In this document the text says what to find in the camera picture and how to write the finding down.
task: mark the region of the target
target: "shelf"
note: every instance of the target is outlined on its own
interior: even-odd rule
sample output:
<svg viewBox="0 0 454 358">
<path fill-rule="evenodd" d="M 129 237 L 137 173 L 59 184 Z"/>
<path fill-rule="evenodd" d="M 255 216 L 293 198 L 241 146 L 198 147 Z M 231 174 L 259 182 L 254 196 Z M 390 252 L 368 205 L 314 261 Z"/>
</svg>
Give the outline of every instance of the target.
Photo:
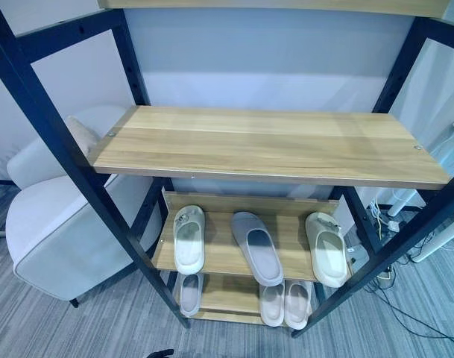
<svg viewBox="0 0 454 358">
<path fill-rule="evenodd" d="M 393 116 L 134 107 L 89 161 L 100 173 L 440 189 L 447 174 Z"/>
<path fill-rule="evenodd" d="M 178 286 L 174 294 L 178 302 Z M 252 277 L 206 274 L 201 311 L 193 318 L 263 324 L 259 313 L 258 283 Z"/>
<path fill-rule="evenodd" d="M 337 201 L 258 198 L 167 192 L 169 214 L 165 221 L 152 263 L 162 270 L 174 271 L 174 217 L 185 205 L 196 204 L 205 212 L 205 263 L 202 272 L 253 276 L 230 228 L 232 214 L 248 210 L 266 224 L 283 265 L 285 279 L 316 280 L 304 228 L 305 218 L 313 212 L 332 213 Z"/>
<path fill-rule="evenodd" d="M 264 324 L 259 315 L 247 315 L 241 313 L 228 313 L 228 312 L 210 312 L 200 311 L 191 318 L 206 319 L 209 321 L 222 321 L 222 322 L 235 322 L 247 324 Z"/>
<path fill-rule="evenodd" d="M 205 275 L 202 310 L 259 315 L 259 284 L 252 277 Z"/>
<path fill-rule="evenodd" d="M 126 7 L 249 7 L 345 10 L 367 13 L 442 17 L 448 0 L 98 0 L 103 8 Z"/>
</svg>

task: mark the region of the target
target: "black metal frame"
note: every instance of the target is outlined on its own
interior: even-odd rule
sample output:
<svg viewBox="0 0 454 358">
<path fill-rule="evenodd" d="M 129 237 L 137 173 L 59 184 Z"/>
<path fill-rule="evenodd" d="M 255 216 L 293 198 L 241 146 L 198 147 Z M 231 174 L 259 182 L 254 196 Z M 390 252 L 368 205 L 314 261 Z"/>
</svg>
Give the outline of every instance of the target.
<svg viewBox="0 0 454 358">
<path fill-rule="evenodd" d="M 437 19 L 415 18 L 374 106 L 374 113 L 389 112 L 428 38 L 454 48 L 454 25 Z M 368 251 L 370 259 L 327 300 L 324 300 L 324 290 L 320 289 L 318 294 L 317 286 L 320 285 L 315 285 L 320 306 L 309 317 L 305 328 L 291 333 L 293 338 L 314 327 L 454 213 L 454 178 L 440 191 L 420 190 L 419 193 L 427 203 L 426 207 L 383 247 L 376 230 L 366 216 L 356 189 L 353 186 L 335 186 L 330 198 L 339 199 L 344 195 L 358 229 L 358 237 Z"/>
<path fill-rule="evenodd" d="M 134 100 L 137 104 L 148 104 L 147 92 L 122 10 L 101 11 L 22 35 L 19 39 L 15 38 L 0 11 L 0 78 L 92 208 L 112 231 L 114 237 L 117 238 L 179 322 L 184 327 L 188 327 L 189 322 L 180 314 L 179 306 L 171 291 L 164 284 L 159 272 L 138 241 L 139 230 L 142 229 L 139 221 L 149 219 L 153 204 L 148 202 L 142 205 L 135 221 L 136 225 L 131 229 L 104 188 L 104 183 L 109 175 L 99 175 L 94 172 L 31 67 L 32 60 L 38 60 L 41 56 L 61 50 L 61 46 L 72 45 L 110 28 L 113 29 L 116 44 L 119 46 L 119 55 L 124 69 L 126 69 L 127 79 L 132 81 L 130 88 Z M 64 40 L 60 40 L 60 45 L 56 45 L 59 39 Z M 38 48 L 38 50 L 30 50 L 28 47 Z M 163 179 L 155 178 L 152 187 L 157 192 L 149 190 L 146 201 L 157 200 L 160 206 L 165 208 L 163 198 L 160 198 L 163 184 Z"/>
<path fill-rule="evenodd" d="M 189 323 L 180 314 L 171 293 L 176 274 L 171 274 L 168 283 L 165 284 L 150 261 L 152 252 L 146 254 L 139 244 L 139 238 L 156 204 L 159 204 L 165 223 L 168 211 L 161 192 L 162 188 L 173 190 L 171 179 L 154 178 L 134 223 L 129 227 L 104 188 L 108 175 L 96 174 L 89 165 L 31 67 L 31 63 L 36 60 L 108 30 L 113 32 L 134 101 L 138 105 L 150 104 L 123 10 L 100 11 L 18 37 L 13 35 L 0 11 L 0 78 L 53 155 L 113 232 L 135 265 L 147 277 L 180 323 L 188 327 Z M 454 25 L 435 19 L 418 17 L 414 20 L 373 112 L 387 113 L 391 109 L 427 38 L 454 48 Z M 315 283 L 320 306 L 310 316 L 306 328 L 292 332 L 294 338 L 314 327 L 454 213 L 454 178 L 441 191 L 420 191 L 420 194 L 427 202 L 426 207 L 383 246 L 368 221 L 355 188 L 336 186 L 333 189 L 330 198 L 339 199 L 344 196 L 370 260 L 328 299 L 323 286 Z"/>
</svg>

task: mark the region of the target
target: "chair leg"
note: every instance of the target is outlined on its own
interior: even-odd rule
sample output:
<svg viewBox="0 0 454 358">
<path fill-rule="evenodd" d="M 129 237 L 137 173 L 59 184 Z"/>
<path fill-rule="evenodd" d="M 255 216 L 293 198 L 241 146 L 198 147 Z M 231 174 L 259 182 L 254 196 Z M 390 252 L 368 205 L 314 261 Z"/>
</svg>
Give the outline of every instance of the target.
<svg viewBox="0 0 454 358">
<path fill-rule="evenodd" d="M 78 302 L 77 298 L 71 300 L 69 303 L 70 303 L 74 308 L 78 308 L 78 307 L 79 307 L 79 302 Z"/>
</svg>

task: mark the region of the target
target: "white desk leg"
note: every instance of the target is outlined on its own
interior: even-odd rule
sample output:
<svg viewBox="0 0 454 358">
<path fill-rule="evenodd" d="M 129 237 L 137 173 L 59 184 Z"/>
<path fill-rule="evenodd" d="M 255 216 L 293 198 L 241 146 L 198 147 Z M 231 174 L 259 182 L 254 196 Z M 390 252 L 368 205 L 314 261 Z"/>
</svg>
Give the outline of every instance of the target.
<svg viewBox="0 0 454 358">
<path fill-rule="evenodd" d="M 445 228 L 444 231 L 439 233 L 434 237 L 430 242 L 424 245 L 422 252 L 419 256 L 415 257 L 412 261 L 419 263 L 434 251 L 438 250 L 442 245 L 448 243 L 451 239 L 454 238 L 454 222 Z"/>
</svg>

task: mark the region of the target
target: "white slipper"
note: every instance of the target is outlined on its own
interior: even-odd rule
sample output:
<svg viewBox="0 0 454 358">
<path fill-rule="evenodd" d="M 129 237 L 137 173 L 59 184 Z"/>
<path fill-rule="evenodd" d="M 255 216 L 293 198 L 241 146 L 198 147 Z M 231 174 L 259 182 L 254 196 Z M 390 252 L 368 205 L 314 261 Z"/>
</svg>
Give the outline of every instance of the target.
<svg viewBox="0 0 454 358">
<path fill-rule="evenodd" d="M 180 280 L 180 312 L 187 317 L 198 313 L 204 287 L 204 274 L 178 275 Z"/>
<path fill-rule="evenodd" d="M 283 281 L 283 267 L 273 241 L 260 218 L 252 213 L 233 214 L 232 231 L 255 280 L 263 286 L 276 286 Z"/>
<path fill-rule="evenodd" d="M 174 219 L 174 261 L 181 274 L 204 267 L 205 215 L 196 205 L 180 209 Z"/>
<path fill-rule="evenodd" d="M 259 285 L 259 311 L 262 321 L 278 327 L 285 317 L 285 281 L 276 286 Z"/>
<path fill-rule="evenodd" d="M 312 314 L 312 282 L 286 281 L 285 287 L 285 322 L 288 327 L 302 330 Z"/>
<path fill-rule="evenodd" d="M 347 280 L 344 239 L 338 222 L 324 213 L 306 218 L 306 236 L 316 278 L 329 287 L 341 287 Z"/>
</svg>

